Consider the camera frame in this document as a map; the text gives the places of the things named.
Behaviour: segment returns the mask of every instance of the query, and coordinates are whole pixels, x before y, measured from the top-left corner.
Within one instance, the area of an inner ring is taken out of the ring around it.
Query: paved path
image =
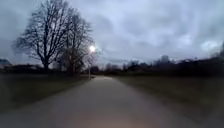
[[[194,128],[155,99],[109,77],[0,116],[1,128]]]

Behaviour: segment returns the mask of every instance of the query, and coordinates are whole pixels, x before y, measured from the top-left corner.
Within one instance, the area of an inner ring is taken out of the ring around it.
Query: overcast sky
[[[12,52],[41,0],[0,0],[0,58],[34,62]],[[68,0],[91,22],[98,63],[208,57],[224,40],[223,0]]]

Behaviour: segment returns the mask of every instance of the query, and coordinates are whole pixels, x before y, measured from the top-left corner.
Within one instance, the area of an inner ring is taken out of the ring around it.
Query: grass
[[[116,77],[161,99],[187,116],[205,117],[214,107],[221,92],[222,78]]]
[[[4,86],[1,95],[8,97],[2,101],[10,103],[7,108],[21,107],[78,86],[87,79],[85,76],[1,75]]]

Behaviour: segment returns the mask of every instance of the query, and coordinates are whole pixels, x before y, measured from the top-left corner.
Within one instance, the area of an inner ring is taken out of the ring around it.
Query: glowing light
[[[89,47],[89,51],[90,51],[90,53],[95,52],[96,51],[96,47],[95,46],[90,46]]]

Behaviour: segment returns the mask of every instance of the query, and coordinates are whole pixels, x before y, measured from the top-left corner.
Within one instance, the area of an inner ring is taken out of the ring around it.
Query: house
[[[0,69],[3,69],[6,66],[11,66],[12,64],[6,59],[0,59]]]

